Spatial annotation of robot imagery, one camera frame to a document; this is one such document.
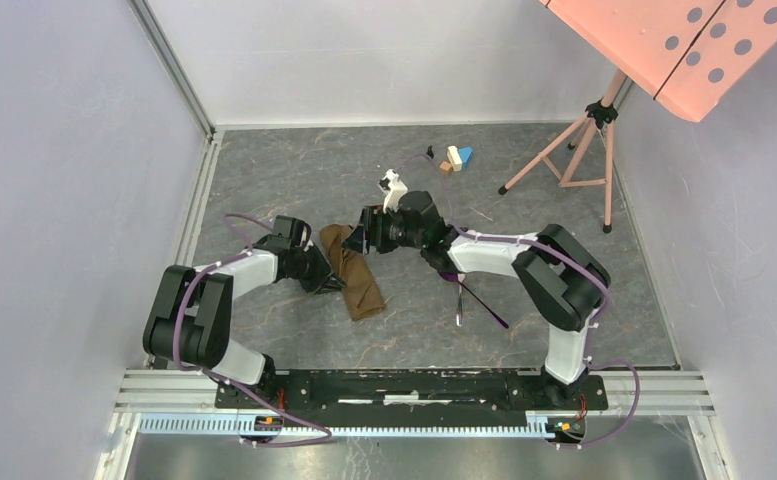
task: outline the white wall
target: white wall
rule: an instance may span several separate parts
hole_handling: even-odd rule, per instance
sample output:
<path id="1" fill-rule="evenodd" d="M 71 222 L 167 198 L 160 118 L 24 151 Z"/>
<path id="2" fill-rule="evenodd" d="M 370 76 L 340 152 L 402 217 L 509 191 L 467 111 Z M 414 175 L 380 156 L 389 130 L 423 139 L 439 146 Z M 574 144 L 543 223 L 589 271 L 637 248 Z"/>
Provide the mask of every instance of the white wall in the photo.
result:
<path id="1" fill-rule="evenodd" d="M 92 475 L 202 142 L 125 0 L 0 1 L 0 479 Z"/>
<path id="2" fill-rule="evenodd" d="M 619 125 L 680 353 L 705 372 L 740 478 L 777 478 L 777 46 L 701 123 L 639 91 Z"/>
<path id="3" fill-rule="evenodd" d="M 537 0 L 152 0 L 218 125 L 571 120 L 614 67 Z"/>

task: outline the white panel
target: white panel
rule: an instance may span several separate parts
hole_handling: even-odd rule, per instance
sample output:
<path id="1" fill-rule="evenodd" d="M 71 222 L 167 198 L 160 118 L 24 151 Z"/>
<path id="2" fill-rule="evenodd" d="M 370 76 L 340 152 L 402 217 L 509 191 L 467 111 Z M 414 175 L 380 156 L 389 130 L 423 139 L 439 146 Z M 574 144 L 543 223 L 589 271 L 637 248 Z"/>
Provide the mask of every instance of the white panel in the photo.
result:
<path id="1" fill-rule="evenodd" d="M 571 120 L 614 72 L 532 1 L 150 3 L 218 125 Z"/>
<path id="2" fill-rule="evenodd" d="M 618 132 L 680 354 L 706 377 L 740 477 L 777 478 L 777 45 L 701 123 L 638 92 Z"/>
<path id="3" fill-rule="evenodd" d="M 0 479 L 111 445 L 202 144 L 125 1 L 0 1 Z"/>

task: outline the brown cloth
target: brown cloth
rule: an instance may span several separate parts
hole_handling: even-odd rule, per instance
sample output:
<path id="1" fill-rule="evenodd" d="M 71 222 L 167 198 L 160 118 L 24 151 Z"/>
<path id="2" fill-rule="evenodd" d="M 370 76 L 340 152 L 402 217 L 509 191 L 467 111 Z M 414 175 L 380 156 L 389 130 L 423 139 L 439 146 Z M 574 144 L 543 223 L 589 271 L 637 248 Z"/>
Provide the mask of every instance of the brown cloth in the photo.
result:
<path id="1" fill-rule="evenodd" d="M 332 271 L 347 284 L 341 294 L 344 295 L 350 318 L 362 320 L 385 310 L 385 301 L 364 256 L 341 248 L 341 242 L 352 231 L 353 228 L 347 225 L 327 225 L 320 230 L 320 242 L 329 257 Z"/>

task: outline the tripod leg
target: tripod leg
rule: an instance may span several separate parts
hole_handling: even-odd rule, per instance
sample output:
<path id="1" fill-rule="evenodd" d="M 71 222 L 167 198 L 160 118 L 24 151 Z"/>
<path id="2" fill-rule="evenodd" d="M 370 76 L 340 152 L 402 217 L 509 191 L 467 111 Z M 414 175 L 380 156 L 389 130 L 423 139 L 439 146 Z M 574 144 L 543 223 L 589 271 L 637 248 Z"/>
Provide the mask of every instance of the tripod leg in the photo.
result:
<path id="1" fill-rule="evenodd" d="M 615 162 L 615 122 L 606 127 L 606 210 L 603 213 L 603 233 L 612 231 L 612 180 Z"/>
<path id="2" fill-rule="evenodd" d="M 547 148 L 545 148 L 544 150 L 541 150 L 541 152 L 538 155 L 536 155 L 531 162 L 527 163 L 526 166 L 523 167 L 523 169 L 520 172 L 518 172 L 517 175 L 512 177 L 511 180 L 509 180 L 508 182 L 506 182 L 505 185 L 500 187 L 500 190 L 498 191 L 498 193 L 500 195 L 505 195 L 510 188 L 512 188 L 516 183 L 518 183 L 518 181 L 521 178 L 523 178 L 524 175 L 529 173 L 529 171 L 532 170 L 533 167 L 538 165 L 538 162 L 543 160 L 544 157 L 546 157 L 550 152 L 552 152 L 554 148 L 558 147 L 560 143 L 564 142 L 566 138 L 568 138 L 574 131 L 576 131 L 576 129 L 578 129 L 580 125 L 586 122 L 587 118 L 588 118 L 587 114 L 583 114 L 581 117 L 579 117 L 574 123 L 571 124 L 570 127 L 565 129 L 565 131 L 562 132 L 561 135 L 556 137 L 556 139 L 553 140 L 553 142 L 550 143 L 550 145 L 547 145 Z"/>
<path id="3" fill-rule="evenodd" d="M 571 139 L 570 142 L 568 142 L 568 150 L 573 150 L 576 148 L 577 144 L 579 143 L 579 139 L 585 135 L 585 129 L 591 127 L 591 122 L 585 122 L 585 125 L 582 126 L 582 130 L 579 131 L 574 137 Z"/>
<path id="4" fill-rule="evenodd" d="M 562 174 L 562 181 L 559 182 L 559 185 L 565 185 L 571 181 L 571 177 L 573 177 L 573 173 L 576 171 L 576 167 L 578 167 L 580 162 L 582 162 L 582 157 L 585 156 L 585 152 L 588 150 L 588 146 L 591 145 L 591 139 L 594 138 L 594 134 L 597 132 L 597 129 L 594 128 L 594 125 L 591 123 L 591 121 L 585 123 L 588 125 L 588 130 L 585 131 L 585 134 L 582 136 L 582 140 L 579 141 L 579 146 L 577 147 L 576 152 L 574 152 L 574 157 L 571 159 L 571 163 L 568 164 L 568 169 L 565 170 L 565 173 Z"/>

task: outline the tripod clamp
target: tripod clamp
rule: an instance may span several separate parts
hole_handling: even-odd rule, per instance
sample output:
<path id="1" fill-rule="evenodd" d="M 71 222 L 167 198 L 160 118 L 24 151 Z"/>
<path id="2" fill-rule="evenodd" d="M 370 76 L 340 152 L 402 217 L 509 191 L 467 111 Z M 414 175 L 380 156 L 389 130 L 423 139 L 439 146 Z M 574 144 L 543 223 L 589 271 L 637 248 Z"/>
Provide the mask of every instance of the tripod clamp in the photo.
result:
<path id="1" fill-rule="evenodd" d="M 614 105 L 608 107 L 603 106 L 603 100 L 598 100 L 585 107 L 585 111 L 588 112 L 588 118 L 593 118 L 597 128 L 603 128 L 603 125 L 612 123 L 618 118 L 618 111 Z"/>

